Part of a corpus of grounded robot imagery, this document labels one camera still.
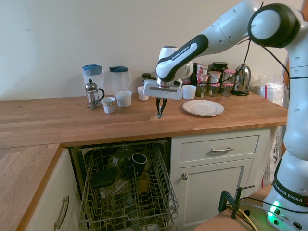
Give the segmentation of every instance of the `yellow cable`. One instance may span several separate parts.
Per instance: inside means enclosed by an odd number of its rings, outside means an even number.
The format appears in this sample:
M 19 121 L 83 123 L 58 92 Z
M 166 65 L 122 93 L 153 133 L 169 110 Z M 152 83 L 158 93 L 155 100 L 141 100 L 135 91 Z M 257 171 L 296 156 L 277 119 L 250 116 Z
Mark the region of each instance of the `yellow cable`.
M 249 218 L 249 216 L 246 215 L 246 213 L 244 213 L 241 209 L 239 209 L 239 212 L 241 214 L 243 214 L 243 216 L 248 220 L 248 222 L 251 224 L 251 226 L 255 229 L 255 231 L 258 231 L 258 229 L 256 228 L 255 224 L 252 222 L 252 220 Z

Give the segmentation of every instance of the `dishwasher rack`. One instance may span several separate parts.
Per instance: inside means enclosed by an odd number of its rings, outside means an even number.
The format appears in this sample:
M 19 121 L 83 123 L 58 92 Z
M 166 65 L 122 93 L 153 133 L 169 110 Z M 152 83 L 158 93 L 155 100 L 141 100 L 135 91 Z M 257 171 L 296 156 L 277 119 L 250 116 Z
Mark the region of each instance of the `dishwasher rack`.
M 145 145 L 143 154 L 150 156 L 151 166 L 144 172 L 145 178 L 124 177 L 127 183 L 118 193 L 104 195 L 100 189 L 92 189 L 93 177 L 106 169 L 103 149 L 90 156 L 87 177 L 82 196 L 80 222 L 89 231 L 167 231 L 178 217 L 175 197 L 162 154 L 157 144 Z

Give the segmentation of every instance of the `drawer handle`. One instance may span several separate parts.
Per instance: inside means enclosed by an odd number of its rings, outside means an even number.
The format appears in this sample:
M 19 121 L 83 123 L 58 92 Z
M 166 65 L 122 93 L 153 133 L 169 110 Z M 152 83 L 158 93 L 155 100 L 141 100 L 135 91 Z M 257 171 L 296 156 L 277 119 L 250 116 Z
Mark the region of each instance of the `drawer handle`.
M 68 203 L 69 203 L 69 196 L 65 197 L 62 199 L 62 208 L 61 208 L 61 212 L 59 215 L 58 220 L 53 224 L 54 225 L 54 230 L 56 229 L 60 229 L 61 225 L 63 224 L 63 221 L 65 219 L 66 213 L 67 213 L 67 209 L 68 209 Z
M 228 151 L 233 151 L 233 150 L 234 150 L 234 148 L 230 148 L 230 147 L 228 147 L 225 150 L 215 150 L 215 149 L 212 148 L 211 152 L 212 153 L 221 153 L 221 152 L 228 152 Z
M 182 179 L 183 179 L 183 180 L 187 180 L 187 179 L 188 179 L 188 175 L 187 175 L 186 173 L 183 173 L 183 174 L 182 174 Z

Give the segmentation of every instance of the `franka emika logo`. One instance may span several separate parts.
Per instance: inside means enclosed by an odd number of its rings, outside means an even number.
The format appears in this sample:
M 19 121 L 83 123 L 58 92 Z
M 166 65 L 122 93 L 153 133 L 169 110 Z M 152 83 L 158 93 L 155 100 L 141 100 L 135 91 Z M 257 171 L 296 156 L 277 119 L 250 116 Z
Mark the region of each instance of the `franka emika logo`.
M 171 60 L 175 60 L 176 58 L 178 58 L 181 54 L 183 54 L 184 52 L 186 52 L 188 49 L 190 48 L 190 46 L 184 47 L 180 52 L 178 52 L 176 55 L 174 55 Z
M 295 201 L 298 201 L 298 202 L 303 202 L 302 199 L 297 198 L 297 197 L 295 197 L 295 196 L 292 196 L 291 194 L 288 194 L 287 192 L 285 192 L 284 190 L 282 190 L 276 183 L 274 183 L 274 186 L 275 186 L 275 188 L 276 188 L 277 190 L 279 190 L 283 195 L 289 197 L 290 199 L 295 200 Z

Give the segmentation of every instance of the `blue lid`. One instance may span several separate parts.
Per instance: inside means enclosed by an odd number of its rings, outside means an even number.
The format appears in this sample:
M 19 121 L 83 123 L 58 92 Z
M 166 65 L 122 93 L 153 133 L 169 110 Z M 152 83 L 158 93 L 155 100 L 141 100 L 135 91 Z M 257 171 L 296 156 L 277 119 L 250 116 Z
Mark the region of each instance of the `blue lid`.
M 102 66 L 96 64 L 85 65 L 82 67 L 82 73 L 86 76 L 96 76 L 102 73 Z
M 126 72 L 128 71 L 128 68 L 125 66 L 111 66 L 110 68 L 111 72 Z

